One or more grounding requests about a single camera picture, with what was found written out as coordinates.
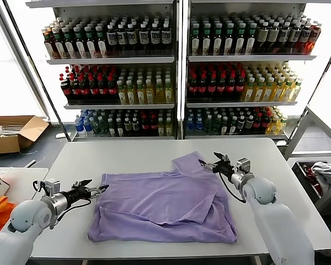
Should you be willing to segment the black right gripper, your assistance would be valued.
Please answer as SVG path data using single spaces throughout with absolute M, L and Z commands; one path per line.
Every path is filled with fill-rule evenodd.
M 207 163 L 203 160 L 199 160 L 200 165 L 207 171 L 214 172 L 217 168 L 217 172 L 221 176 L 225 176 L 227 179 L 231 179 L 234 174 L 234 166 L 231 165 L 228 155 L 223 155 L 219 152 L 213 153 L 220 161 L 217 164 Z

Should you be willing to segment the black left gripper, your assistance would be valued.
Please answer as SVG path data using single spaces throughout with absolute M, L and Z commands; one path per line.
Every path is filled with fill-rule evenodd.
M 79 200 L 87 200 L 91 197 L 98 197 L 104 193 L 108 186 L 100 186 L 89 188 L 87 185 L 91 182 L 91 179 L 85 179 L 82 181 L 76 181 L 72 185 L 72 189 L 68 192 L 62 192 L 63 196 L 66 198 L 67 207 L 70 208 L 71 205 Z

